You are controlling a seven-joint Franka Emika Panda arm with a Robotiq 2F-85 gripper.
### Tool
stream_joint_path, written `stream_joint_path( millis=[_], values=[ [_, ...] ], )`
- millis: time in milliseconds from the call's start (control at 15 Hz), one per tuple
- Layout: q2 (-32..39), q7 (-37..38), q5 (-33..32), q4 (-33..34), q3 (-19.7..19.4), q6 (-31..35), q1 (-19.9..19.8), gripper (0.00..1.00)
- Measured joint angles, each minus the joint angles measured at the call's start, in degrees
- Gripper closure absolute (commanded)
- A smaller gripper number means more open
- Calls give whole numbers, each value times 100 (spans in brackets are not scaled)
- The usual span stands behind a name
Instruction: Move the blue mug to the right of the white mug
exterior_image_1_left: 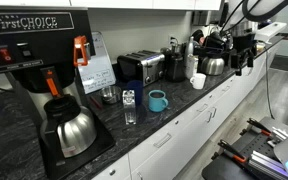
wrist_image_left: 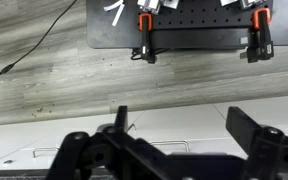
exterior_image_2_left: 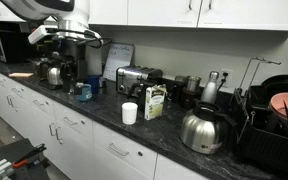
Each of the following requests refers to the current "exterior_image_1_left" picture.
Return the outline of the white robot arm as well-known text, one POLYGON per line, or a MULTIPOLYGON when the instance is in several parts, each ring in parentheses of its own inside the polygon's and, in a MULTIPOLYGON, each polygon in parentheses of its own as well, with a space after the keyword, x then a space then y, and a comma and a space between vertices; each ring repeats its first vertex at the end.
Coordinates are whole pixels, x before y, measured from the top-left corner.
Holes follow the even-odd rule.
POLYGON ((257 41, 267 41, 277 34, 266 27, 259 28, 259 24, 269 20, 285 7, 288 0, 228 0, 228 17, 220 33, 229 34, 232 38, 231 67, 242 69, 244 62, 253 66, 257 41))

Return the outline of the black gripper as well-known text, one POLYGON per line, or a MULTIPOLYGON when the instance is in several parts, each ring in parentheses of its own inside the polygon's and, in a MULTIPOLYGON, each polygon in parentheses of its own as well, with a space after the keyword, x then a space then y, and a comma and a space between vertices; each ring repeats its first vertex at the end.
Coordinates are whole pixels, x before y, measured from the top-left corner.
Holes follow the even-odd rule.
POLYGON ((233 52, 231 54, 232 68, 241 69, 244 62, 247 62, 248 67, 253 66, 256 55, 256 41, 254 40, 254 37, 254 34, 250 34, 233 38, 233 52))

